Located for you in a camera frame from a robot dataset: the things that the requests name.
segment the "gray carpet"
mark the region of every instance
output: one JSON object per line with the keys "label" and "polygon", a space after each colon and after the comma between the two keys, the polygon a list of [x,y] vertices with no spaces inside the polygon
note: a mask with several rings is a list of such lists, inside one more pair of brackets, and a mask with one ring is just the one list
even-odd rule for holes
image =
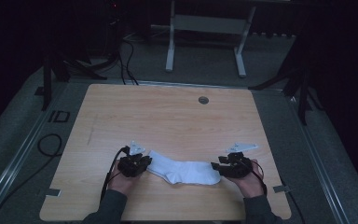
{"label": "gray carpet", "polygon": [[[141,84],[156,81],[236,88],[253,86],[275,76],[294,40],[285,37],[268,39],[264,36],[251,36],[246,42],[243,53],[248,76],[240,78],[237,76],[232,48],[210,45],[196,47],[188,41],[178,39],[173,72],[166,73],[164,69],[168,47],[167,42],[164,41],[165,36],[156,36],[150,43],[135,42],[135,37],[132,35],[127,38],[134,45],[130,70]],[[130,45],[123,45],[125,60],[130,55],[130,49]],[[108,80],[98,82],[121,82],[118,66],[100,74],[107,76]],[[54,82],[55,90],[62,88],[62,93],[54,97],[54,104],[47,112],[40,111],[42,98],[34,96],[36,87],[42,85],[41,71],[31,76],[24,84],[0,118],[0,175],[40,117],[48,118],[52,110],[67,111],[71,115],[66,123],[48,122],[48,120],[43,122],[41,130],[32,143],[27,160],[11,189],[18,186],[48,160],[38,152],[35,144],[37,140],[45,134],[57,133],[62,137],[64,146],[86,89],[93,82],[97,81],[79,75],[74,75],[70,83]],[[318,170],[310,159],[310,143],[304,134],[304,127],[298,123],[293,114],[292,106],[296,104],[291,104],[279,91],[272,90],[281,89],[283,85],[284,82],[281,82],[268,90],[254,91],[257,109],[278,170],[282,179],[292,189],[292,195],[306,223],[337,223],[326,199]],[[348,221],[358,223],[358,176],[328,117],[315,106],[311,105],[311,108],[312,110],[307,112],[306,131],[310,132],[312,143],[335,187]],[[42,147],[52,153],[57,145],[56,139],[49,138],[43,142]],[[5,202],[0,210],[0,223],[45,223],[40,220],[38,213],[58,163],[59,158],[54,159]],[[285,220],[285,223],[301,223],[298,211],[289,195],[288,201],[292,217]]]}

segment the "stand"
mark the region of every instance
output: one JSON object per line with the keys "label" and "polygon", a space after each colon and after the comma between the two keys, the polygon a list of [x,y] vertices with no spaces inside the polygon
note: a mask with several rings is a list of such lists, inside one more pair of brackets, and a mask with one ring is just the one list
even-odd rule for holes
{"label": "stand", "polygon": [[310,84],[310,70],[309,68],[296,68],[291,71],[288,71],[282,75],[277,75],[276,77],[273,77],[272,79],[263,82],[262,84],[259,84],[257,86],[249,87],[248,90],[253,91],[261,91],[265,89],[266,87],[277,83],[285,78],[289,78],[289,81],[286,83],[286,85],[283,88],[283,93],[285,96],[291,96],[293,97],[298,88],[301,88],[300,90],[300,99],[298,103],[298,117],[301,120],[301,123],[303,125],[307,125],[307,122],[305,120],[305,111],[307,108],[307,95],[308,95],[308,87]]}
{"label": "stand", "polygon": [[181,15],[175,13],[175,1],[171,1],[171,19],[170,19],[170,44],[168,46],[167,62],[165,71],[172,72],[173,58],[175,53],[174,33],[175,30],[188,30],[197,32],[209,32],[220,34],[241,35],[241,41],[234,48],[235,61],[237,63],[238,75],[246,77],[245,66],[243,65],[242,50],[249,34],[252,19],[256,7],[251,7],[246,20],[202,17]]}
{"label": "stand", "polygon": [[47,53],[43,59],[43,111],[48,108],[48,105],[51,102],[51,70],[54,71],[59,81],[68,81],[70,78],[69,73],[66,70],[65,64],[63,64],[63,61],[66,61],[67,63],[71,64],[80,72],[93,79],[107,80],[107,77],[101,77],[100,75],[94,73],[88,67],[84,66],[83,64],[77,62],[76,60],[63,53]]}

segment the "dark sleeve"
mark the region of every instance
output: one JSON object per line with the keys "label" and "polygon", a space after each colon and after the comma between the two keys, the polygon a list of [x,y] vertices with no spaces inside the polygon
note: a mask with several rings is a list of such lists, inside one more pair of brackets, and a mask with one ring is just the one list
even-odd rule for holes
{"label": "dark sleeve", "polygon": [[246,224],[282,223],[282,219],[272,213],[266,195],[244,198],[243,202],[245,203]]}
{"label": "dark sleeve", "polygon": [[82,224],[118,224],[121,220],[124,208],[127,203],[127,196],[108,189],[103,196],[100,207],[96,213],[91,213],[83,220]]}

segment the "white sock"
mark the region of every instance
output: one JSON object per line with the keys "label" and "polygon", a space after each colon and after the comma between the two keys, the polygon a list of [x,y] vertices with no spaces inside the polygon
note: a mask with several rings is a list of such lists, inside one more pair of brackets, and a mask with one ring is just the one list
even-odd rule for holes
{"label": "white sock", "polygon": [[219,172],[207,161],[173,161],[151,150],[153,158],[147,170],[165,179],[170,184],[214,185],[220,181]]}

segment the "hand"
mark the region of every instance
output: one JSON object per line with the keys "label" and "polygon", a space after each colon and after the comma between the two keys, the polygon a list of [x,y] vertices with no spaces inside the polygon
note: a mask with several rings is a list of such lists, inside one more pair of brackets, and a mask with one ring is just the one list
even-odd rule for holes
{"label": "hand", "polygon": [[[264,176],[260,174],[258,171],[257,160],[252,160],[252,168],[253,171],[263,179]],[[255,176],[255,174],[250,173],[243,178],[230,178],[227,179],[238,186],[240,189],[242,196],[245,198],[254,198],[264,194],[262,184],[260,180]]]}
{"label": "hand", "polygon": [[125,194],[126,196],[129,196],[133,187],[136,185],[139,178],[141,178],[142,174],[137,175],[136,177],[126,177],[118,170],[118,163],[119,161],[115,163],[113,173],[110,175],[110,178],[112,178],[113,176],[115,177],[109,182],[107,188],[116,190],[122,194]]}

